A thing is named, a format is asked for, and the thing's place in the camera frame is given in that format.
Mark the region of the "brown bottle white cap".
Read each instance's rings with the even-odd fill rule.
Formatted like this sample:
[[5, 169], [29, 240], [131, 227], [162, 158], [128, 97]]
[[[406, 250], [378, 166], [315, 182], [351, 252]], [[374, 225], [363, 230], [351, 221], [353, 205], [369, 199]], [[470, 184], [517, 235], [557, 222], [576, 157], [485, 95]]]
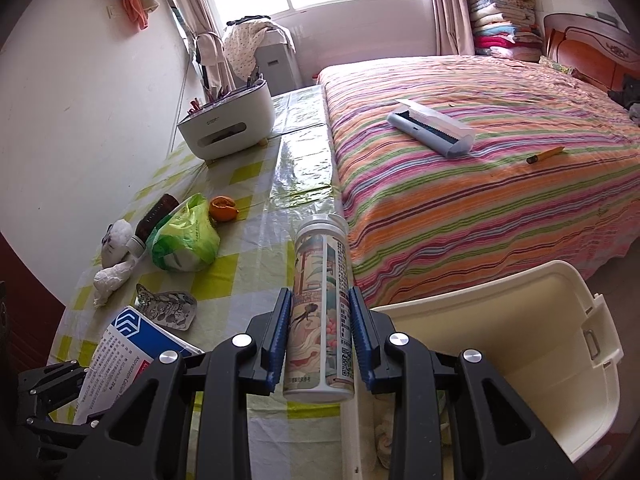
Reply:
[[140, 258], [145, 251], [146, 242], [153, 230], [177, 206], [178, 200], [170, 194], [164, 194], [138, 222], [134, 235], [128, 240], [126, 248], [134, 258]]

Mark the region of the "yellow checkered plastic tablecloth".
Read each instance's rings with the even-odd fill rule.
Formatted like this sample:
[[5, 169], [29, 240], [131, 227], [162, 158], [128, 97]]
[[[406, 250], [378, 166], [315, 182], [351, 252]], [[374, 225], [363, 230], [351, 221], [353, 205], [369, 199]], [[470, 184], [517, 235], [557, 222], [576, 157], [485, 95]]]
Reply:
[[[98, 248], [62, 315], [48, 364], [76, 360], [88, 367], [108, 322], [137, 299], [137, 284], [150, 292], [191, 294], [196, 315], [178, 337], [204, 351], [272, 310], [282, 287], [293, 289], [297, 229], [314, 214], [342, 214], [342, 199], [320, 84], [273, 102], [276, 119], [266, 144], [204, 162], [182, 142], [125, 208], [124, 219], [134, 226], [165, 193], [180, 202], [198, 193], [232, 198], [239, 215], [216, 226], [221, 242], [214, 263], [196, 273], [165, 272], [147, 251], [127, 283], [98, 308], [92, 286]], [[253, 479], [342, 478], [337, 404], [288, 402], [280, 382], [269, 398], [248, 396], [247, 407]]]

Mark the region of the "orange peel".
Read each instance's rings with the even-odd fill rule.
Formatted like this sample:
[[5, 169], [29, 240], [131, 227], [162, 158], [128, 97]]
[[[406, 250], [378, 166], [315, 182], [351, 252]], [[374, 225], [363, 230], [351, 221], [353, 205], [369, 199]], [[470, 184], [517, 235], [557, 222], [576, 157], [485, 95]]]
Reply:
[[217, 223], [234, 221], [238, 218], [239, 209], [235, 200], [229, 196], [216, 196], [209, 201], [209, 218]]

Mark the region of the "printed white cylindrical bottle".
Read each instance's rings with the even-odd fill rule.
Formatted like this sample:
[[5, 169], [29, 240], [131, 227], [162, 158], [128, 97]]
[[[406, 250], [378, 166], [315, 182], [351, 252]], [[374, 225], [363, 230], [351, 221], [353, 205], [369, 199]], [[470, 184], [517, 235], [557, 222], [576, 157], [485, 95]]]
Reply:
[[284, 397], [306, 404], [348, 401], [354, 395], [354, 358], [345, 220], [338, 214], [308, 218], [296, 233], [294, 248]]

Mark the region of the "white plush toy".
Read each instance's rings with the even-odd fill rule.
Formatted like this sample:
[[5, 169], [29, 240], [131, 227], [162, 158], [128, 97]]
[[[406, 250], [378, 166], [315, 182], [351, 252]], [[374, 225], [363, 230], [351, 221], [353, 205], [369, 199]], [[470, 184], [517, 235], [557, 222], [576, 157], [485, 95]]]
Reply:
[[101, 264], [103, 269], [111, 268], [123, 261], [134, 260], [127, 246], [133, 236], [134, 229], [124, 219], [119, 219], [108, 226], [101, 242]]

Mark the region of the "right pink curtain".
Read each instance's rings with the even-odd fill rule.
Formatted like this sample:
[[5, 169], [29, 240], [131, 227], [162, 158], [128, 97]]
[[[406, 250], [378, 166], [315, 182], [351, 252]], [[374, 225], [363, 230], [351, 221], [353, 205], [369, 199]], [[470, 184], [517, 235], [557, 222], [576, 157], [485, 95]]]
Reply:
[[474, 55], [468, 0], [432, 0], [438, 55]]

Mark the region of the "red wooden headboard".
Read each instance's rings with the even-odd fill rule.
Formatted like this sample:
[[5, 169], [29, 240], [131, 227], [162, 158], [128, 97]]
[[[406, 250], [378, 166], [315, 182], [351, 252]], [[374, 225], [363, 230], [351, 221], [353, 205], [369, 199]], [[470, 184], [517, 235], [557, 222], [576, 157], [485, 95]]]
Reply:
[[553, 62], [572, 66], [585, 82], [618, 91], [626, 76], [639, 78], [639, 44], [628, 32], [596, 18], [570, 13], [544, 17], [546, 52]]

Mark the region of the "white desk organizer box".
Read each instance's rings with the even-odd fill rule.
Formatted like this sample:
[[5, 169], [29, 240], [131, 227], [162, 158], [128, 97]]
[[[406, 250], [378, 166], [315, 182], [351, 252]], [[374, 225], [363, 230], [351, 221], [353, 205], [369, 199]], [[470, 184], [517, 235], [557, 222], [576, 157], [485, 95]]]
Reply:
[[267, 81], [257, 79], [186, 116], [178, 130], [197, 158], [217, 160], [268, 138], [274, 118]]

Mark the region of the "blue white paper box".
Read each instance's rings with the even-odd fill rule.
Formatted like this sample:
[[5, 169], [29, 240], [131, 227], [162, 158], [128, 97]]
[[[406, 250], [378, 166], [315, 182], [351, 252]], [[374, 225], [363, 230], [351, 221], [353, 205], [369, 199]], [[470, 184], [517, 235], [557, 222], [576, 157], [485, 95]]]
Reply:
[[134, 308], [123, 308], [106, 326], [85, 369], [73, 424], [84, 424], [90, 416], [108, 410], [165, 351], [179, 356], [202, 353]]

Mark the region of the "green plastic snack bag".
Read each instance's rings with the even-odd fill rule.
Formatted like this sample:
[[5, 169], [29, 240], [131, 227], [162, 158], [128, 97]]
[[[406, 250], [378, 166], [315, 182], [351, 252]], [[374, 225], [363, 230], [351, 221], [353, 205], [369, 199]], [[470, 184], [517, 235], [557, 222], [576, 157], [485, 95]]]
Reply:
[[163, 218], [148, 246], [160, 270], [192, 273], [210, 266], [218, 256], [220, 236], [209, 219], [205, 196], [191, 195]]

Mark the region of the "dark clothes on bed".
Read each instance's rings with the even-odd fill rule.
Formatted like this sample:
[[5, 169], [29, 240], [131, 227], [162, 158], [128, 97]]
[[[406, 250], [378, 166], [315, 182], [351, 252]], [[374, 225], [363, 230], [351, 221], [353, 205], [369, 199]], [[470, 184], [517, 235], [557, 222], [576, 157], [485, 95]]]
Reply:
[[620, 104], [627, 112], [629, 119], [640, 126], [640, 80], [629, 74], [623, 76], [620, 90], [608, 90], [608, 97]]

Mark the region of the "stack of folded quilts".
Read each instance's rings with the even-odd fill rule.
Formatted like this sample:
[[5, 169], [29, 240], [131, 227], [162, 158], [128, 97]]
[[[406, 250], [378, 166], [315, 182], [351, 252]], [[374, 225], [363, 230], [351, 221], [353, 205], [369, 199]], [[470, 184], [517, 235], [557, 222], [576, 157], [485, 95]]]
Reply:
[[544, 40], [536, 0], [468, 0], [476, 55], [537, 63]]

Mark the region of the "blue grey lint roller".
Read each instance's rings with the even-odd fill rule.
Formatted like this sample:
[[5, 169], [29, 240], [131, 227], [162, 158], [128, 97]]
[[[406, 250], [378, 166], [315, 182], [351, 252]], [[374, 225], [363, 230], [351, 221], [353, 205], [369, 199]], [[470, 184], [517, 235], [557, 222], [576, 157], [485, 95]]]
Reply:
[[476, 137], [472, 127], [418, 102], [402, 99], [398, 103], [386, 117], [397, 130], [446, 159], [466, 156], [472, 150]]

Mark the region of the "white air conditioner unit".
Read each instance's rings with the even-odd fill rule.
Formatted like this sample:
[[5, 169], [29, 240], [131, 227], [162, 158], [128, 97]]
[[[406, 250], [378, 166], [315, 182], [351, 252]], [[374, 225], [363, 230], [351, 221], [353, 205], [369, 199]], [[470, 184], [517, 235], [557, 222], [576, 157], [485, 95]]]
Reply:
[[272, 96], [303, 88], [295, 52], [282, 32], [267, 30], [255, 51], [258, 72], [269, 86]]

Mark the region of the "striped colourful bed cover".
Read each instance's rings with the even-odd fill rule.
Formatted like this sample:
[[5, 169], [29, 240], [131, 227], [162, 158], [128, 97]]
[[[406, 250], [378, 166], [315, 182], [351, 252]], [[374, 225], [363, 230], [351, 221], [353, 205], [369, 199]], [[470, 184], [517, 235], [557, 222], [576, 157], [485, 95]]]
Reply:
[[[589, 278], [639, 236], [639, 129], [602, 90], [481, 56], [330, 66], [326, 95], [352, 272], [371, 307], [563, 260]], [[464, 122], [446, 159], [391, 126], [402, 99]], [[526, 158], [562, 146], [529, 165]]]

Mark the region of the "cream plastic trash bin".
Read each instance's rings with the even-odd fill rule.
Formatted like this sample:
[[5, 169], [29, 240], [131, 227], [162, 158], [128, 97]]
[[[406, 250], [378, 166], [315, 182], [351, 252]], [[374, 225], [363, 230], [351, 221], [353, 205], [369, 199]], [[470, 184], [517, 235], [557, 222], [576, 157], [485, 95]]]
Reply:
[[[575, 479], [614, 422], [623, 347], [605, 298], [566, 262], [371, 310], [431, 351], [439, 479]], [[343, 474], [390, 479], [394, 396], [367, 390], [356, 350], [355, 374]]]

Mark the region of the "patterned cloth on unit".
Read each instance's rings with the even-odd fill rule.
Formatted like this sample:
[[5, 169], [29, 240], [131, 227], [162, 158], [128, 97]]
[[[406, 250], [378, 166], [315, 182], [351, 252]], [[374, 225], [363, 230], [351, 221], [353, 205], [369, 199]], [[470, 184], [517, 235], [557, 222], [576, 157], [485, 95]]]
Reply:
[[265, 41], [268, 32], [275, 32], [293, 52], [296, 52], [291, 32], [271, 18], [246, 16], [227, 23], [222, 42], [224, 53], [236, 78], [247, 81], [255, 73], [255, 52]]

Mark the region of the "crumpled white tissue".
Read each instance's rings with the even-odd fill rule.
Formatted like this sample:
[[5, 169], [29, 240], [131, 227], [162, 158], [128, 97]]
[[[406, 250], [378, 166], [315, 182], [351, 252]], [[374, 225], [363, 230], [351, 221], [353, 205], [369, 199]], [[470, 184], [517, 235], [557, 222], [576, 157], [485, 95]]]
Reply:
[[103, 307], [117, 289], [120, 289], [129, 280], [137, 260], [133, 256], [127, 256], [122, 262], [114, 266], [99, 270], [93, 278], [94, 297], [93, 304]]

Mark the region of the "left pink curtain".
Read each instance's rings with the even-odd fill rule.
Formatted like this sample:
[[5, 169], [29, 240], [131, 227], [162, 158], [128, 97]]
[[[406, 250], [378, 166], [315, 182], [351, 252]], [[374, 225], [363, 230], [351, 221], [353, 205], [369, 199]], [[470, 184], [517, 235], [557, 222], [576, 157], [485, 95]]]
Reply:
[[203, 87], [211, 101], [235, 89], [224, 43], [207, 0], [175, 0], [194, 42], [198, 64], [203, 71]]

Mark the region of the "pink curtain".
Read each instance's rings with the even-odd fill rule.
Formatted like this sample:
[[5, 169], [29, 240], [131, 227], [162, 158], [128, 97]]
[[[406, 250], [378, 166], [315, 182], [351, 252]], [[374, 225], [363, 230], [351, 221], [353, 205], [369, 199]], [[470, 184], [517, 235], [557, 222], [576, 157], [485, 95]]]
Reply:
[[203, 71], [203, 87], [211, 101], [235, 89], [224, 43], [207, 0], [175, 0], [194, 42], [198, 64]]
[[468, 0], [432, 0], [438, 55], [474, 55]]

